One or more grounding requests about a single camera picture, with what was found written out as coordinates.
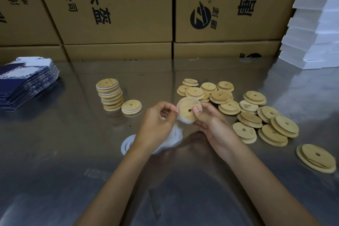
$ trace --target person's right hand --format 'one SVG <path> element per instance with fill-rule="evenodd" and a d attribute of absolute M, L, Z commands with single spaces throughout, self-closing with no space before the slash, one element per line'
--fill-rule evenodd
<path fill-rule="evenodd" d="M 220 113 L 212 104 L 201 102 L 201 105 L 208 113 L 200 111 L 196 106 L 193 107 L 193 112 L 198 118 L 193 125 L 197 130 L 205 133 L 209 143 L 217 154 L 223 160 L 227 160 L 231 154 L 230 150 L 234 146 L 243 144 L 243 142 L 222 113 Z"/>

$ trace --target stack of wooden lids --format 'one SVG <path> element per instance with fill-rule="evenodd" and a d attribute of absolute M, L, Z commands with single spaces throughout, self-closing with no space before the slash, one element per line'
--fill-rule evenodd
<path fill-rule="evenodd" d="M 299 127 L 294 121 L 288 119 L 285 116 L 278 115 L 270 119 L 272 127 L 280 134 L 289 137 L 296 138 L 299 135 Z"/>
<path fill-rule="evenodd" d="M 244 100 L 259 106 L 264 106 L 266 104 L 266 97 L 257 91 L 247 91 L 244 94 Z"/>
<path fill-rule="evenodd" d="M 141 110 L 142 110 L 141 102 L 134 99 L 126 101 L 121 107 L 121 111 L 127 115 L 139 113 Z"/>
<path fill-rule="evenodd" d="M 234 87 L 233 87 L 233 84 L 230 83 L 230 82 L 219 82 L 217 84 L 217 89 L 218 90 L 228 90 L 228 91 L 233 91 L 234 90 Z"/>
<path fill-rule="evenodd" d="M 240 101 L 240 110 L 241 112 L 249 112 L 252 114 L 257 114 L 258 105 L 251 104 L 245 100 Z"/>
<path fill-rule="evenodd" d="M 270 120 L 272 117 L 276 117 L 280 115 L 280 113 L 270 106 L 263 106 L 257 109 L 258 116 L 263 120 L 265 123 L 270 124 Z"/>
<path fill-rule="evenodd" d="M 304 164 L 321 173 L 333 173 L 337 169 L 334 157 L 325 149 L 316 145 L 298 146 L 296 153 Z"/>
<path fill-rule="evenodd" d="M 184 84 L 186 86 L 190 86 L 190 87 L 198 87 L 199 86 L 198 81 L 195 80 L 195 79 L 184 79 L 182 84 Z"/>
<path fill-rule="evenodd" d="M 252 144 L 257 140 L 257 134 L 252 127 L 248 127 L 243 123 L 235 123 L 232 127 L 245 144 Z"/>
<path fill-rule="evenodd" d="M 200 100 L 205 97 L 205 93 L 201 88 L 191 87 L 187 90 L 186 96 Z"/>
<path fill-rule="evenodd" d="M 271 125 L 266 124 L 258 130 L 259 137 L 274 147 L 284 147 L 288 143 L 286 136 L 277 132 Z"/>
<path fill-rule="evenodd" d="M 177 107 L 179 108 L 180 112 L 178 114 L 178 120 L 191 124 L 197 120 L 193 113 L 193 107 L 197 106 L 200 111 L 202 111 L 202 106 L 199 100 L 190 97 L 184 97 L 177 103 Z"/>
<path fill-rule="evenodd" d="M 213 91 L 217 90 L 217 86 L 214 83 L 210 83 L 210 82 L 205 82 L 203 84 L 201 84 L 200 88 L 203 91 L 206 91 L 208 93 L 212 93 Z"/>
<path fill-rule="evenodd" d="M 187 85 L 181 85 L 180 87 L 178 87 L 177 89 L 177 93 L 180 95 L 180 96 L 186 96 L 186 92 L 187 90 L 191 88 L 190 86 L 187 86 Z"/>
<path fill-rule="evenodd" d="M 248 127 L 257 129 L 260 129 L 262 127 L 262 120 L 256 115 L 249 112 L 241 112 L 240 114 L 238 114 L 237 119 Z"/>
<path fill-rule="evenodd" d="M 112 112 L 121 108 L 124 98 L 116 79 L 103 79 L 97 83 L 96 88 L 106 111 Z"/>
<path fill-rule="evenodd" d="M 233 95 L 227 90 L 216 90 L 210 95 L 210 100 L 215 104 L 226 104 L 233 100 Z"/>
<path fill-rule="evenodd" d="M 236 115 L 240 113 L 240 106 L 234 100 L 218 106 L 219 111 L 226 115 Z"/>
<path fill-rule="evenodd" d="M 210 93 L 204 91 L 204 97 L 200 99 L 200 102 L 209 102 L 210 101 Z"/>

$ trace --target person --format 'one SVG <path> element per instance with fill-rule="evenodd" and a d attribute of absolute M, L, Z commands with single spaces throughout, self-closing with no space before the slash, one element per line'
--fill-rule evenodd
<path fill-rule="evenodd" d="M 226 118 L 212 104 L 201 105 L 206 112 L 193 108 L 194 127 L 205 133 L 215 152 L 229 164 L 265 225 L 321 225 L 242 142 Z M 147 110 L 133 145 L 76 226 L 119 225 L 143 166 L 168 137 L 178 113 L 175 105 L 165 101 Z"/>

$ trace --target metal table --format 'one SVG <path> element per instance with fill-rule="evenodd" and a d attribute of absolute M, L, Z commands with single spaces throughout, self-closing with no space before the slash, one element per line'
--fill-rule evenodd
<path fill-rule="evenodd" d="M 339 222 L 339 173 L 319 173 L 295 154 L 311 143 L 339 157 L 339 68 L 302 71 L 282 60 L 200 59 L 58 64 L 61 78 L 17 112 L 0 112 L 0 225 L 71 225 L 105 184 L 148 107 L 176 104 L 184 78 L 230 81 L 234 99 L 248 90 L 291 118 L 298 138 L 283 148 L 260 138 L 250 146 L 286 188 L 324 225 Z M 106 112 L 95 84 L 119 80 L 125 100 L 143 110 Z M 227 117 L 230 123 L 235 116 Z M 122 225 L 262 225 L 234 174 L 201 132 L 153 155 L 133 190 Z"/>

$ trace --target brown cardboard box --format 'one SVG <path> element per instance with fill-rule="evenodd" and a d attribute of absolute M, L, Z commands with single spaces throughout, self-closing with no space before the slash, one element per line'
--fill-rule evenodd
<path fill-rule="evenodd" d="M 292 13 L 293 2 L 176 0 L 175 41 L 281 39 Z"/>
<path fill-rule="evenodd" d="M 274 57 L 280 41 L 174 43 L 174 59 Z"/>
<path fill-rule="evenodd" d="M 45 0 L 64 44 L 172 41 L 172 0 Z"/>
<path fill-rule="evenodd" d="M 65 45 L 71 61 L 121 61 L 171 59 L 172 42 Z"/>
<path fill-rule="evenodd" d="M 59 45 L 42 0 L 2 0 L 0 46 Z"/>
<path fill-rule="evenodd" d="M 0 63 L 14 61 L 17 57 L 44 57 L 51 58 L 53 62 L 65 62 L 67 55 L 61 46 L 33 46 L 33 47 L 1 47 Z"/>

